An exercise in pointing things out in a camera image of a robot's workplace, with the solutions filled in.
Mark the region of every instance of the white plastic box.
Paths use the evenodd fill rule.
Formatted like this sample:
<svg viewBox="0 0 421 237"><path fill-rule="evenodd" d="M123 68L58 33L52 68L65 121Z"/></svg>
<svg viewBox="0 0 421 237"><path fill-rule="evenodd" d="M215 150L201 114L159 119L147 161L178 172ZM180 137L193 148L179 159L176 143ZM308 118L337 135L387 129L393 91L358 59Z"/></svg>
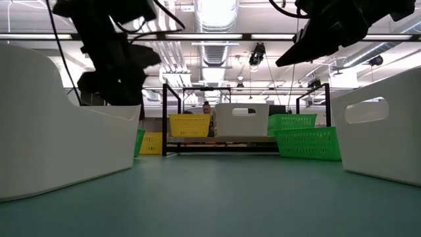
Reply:
<svg viewBox="0 0 421 237"><path fill-rule="evenodd" d="M0 52L0 201L132 167L140 106L75 106L51 59Z"/></svg>
<svg viewBox="0 0 421 237"><path fill-rule="evenodd" d="M420 96L421 68L415 68L333 99L343 168L421 186ZM353 108L376 97L385 101ZM346 115L352 111L358 116Z"/></svg>
<svg viewBox="0 0 421 237"><path fill-rule="evenodd" d="M269 105L222 103L215 105L217 136L267 136Z"/></svg>

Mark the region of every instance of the metal rack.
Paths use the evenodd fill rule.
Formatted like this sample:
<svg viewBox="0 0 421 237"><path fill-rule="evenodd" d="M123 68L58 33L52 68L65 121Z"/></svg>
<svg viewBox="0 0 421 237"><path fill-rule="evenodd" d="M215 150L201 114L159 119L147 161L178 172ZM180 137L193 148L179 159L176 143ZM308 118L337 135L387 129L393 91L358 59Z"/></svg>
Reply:
<svg viewBox="0 0 421 237"><path fill-rule="evenodd" d="M183 92L186 90L228 90L231 95L231 88L183 88ZM247 142L276 142L275 138L168 138L168 123L167 123L167 93L170 92L177 99L177 108L178 114L182 113L182 100L177 95L177 93L168 85L164 84L162 86L162 155L166 156L168 152L175 153L186 153L186 152L278 152L277 147L230 147L226 143L247 143ZM217 142L220 145L217 146L185 146L182 147L184 142L196 142L196 143L205 143L205 142Z"/></svg>
<svg viewBox="0 0 421 237"><path fill-rule="evenodd" d="M300 99L304 98L305 96L310 95L311 93L319 90L320 88L324 88L324 94L325 94L325 105L326 105L326 126L330 127L332 126L332 116L331 116L331 111L330 111L330 85L329 83L325 83L322 84L320 86L317 86L311 90L309 90L307 93L305 93L304 95L298 97L295 100L295 111L297 114L300 113Z"/></svg>

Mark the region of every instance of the person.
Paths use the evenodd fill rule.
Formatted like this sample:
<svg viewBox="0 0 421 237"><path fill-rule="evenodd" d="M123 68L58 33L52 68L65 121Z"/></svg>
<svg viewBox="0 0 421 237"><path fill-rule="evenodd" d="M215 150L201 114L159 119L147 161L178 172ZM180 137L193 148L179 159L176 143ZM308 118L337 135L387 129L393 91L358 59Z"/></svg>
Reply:
<svg viewBox="0 0 421 237"><path fill-rule="evenodd" d="M210 123L209 123L209 133L208 133L208 137L214 137L215 136L215 121L214 121L214 117L215 117L215 112L212 112L211 109L211 105L209 105L208 101L205 101L203 103L202 106L203 109L203 113L206 115L212 115L212 117L210 118Z"/></svg>

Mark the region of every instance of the yellow plastic basket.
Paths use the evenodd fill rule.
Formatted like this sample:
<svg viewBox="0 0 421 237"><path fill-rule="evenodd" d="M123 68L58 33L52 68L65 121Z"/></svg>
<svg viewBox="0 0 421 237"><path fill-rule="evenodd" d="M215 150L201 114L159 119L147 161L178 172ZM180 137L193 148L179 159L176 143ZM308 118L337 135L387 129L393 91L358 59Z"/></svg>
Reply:
<svg viewBox="0 0 421 237"><path fill-rule="evenodd" d="M170 115L171 134L181 138L206 138L212 115Z"/></svg>
<svg viewBox="0 0 421 237"><path fill-rule="evenodd" d="M146 132L140 155L160 155L162 153L162 132Z"/></svg>

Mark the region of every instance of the bin handle cutout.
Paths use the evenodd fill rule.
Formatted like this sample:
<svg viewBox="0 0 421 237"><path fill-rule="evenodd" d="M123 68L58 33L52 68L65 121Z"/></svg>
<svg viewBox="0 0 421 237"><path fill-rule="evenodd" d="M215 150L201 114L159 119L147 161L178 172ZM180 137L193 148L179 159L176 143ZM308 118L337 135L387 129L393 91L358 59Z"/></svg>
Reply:
<svg viewBox="0 0 421 237"><path fill-rule="evenodd" d="M345 120L350 124L372 122L389 116L389 103L383 97L376 97L348 105Z"/></svg>
<svg viewBox="0 0 421 237"><path fill-rule="evenodd" d="M256 110L252 108L235 108L232 110L233 116L239 117L251 117L256 116Z"/></svg>

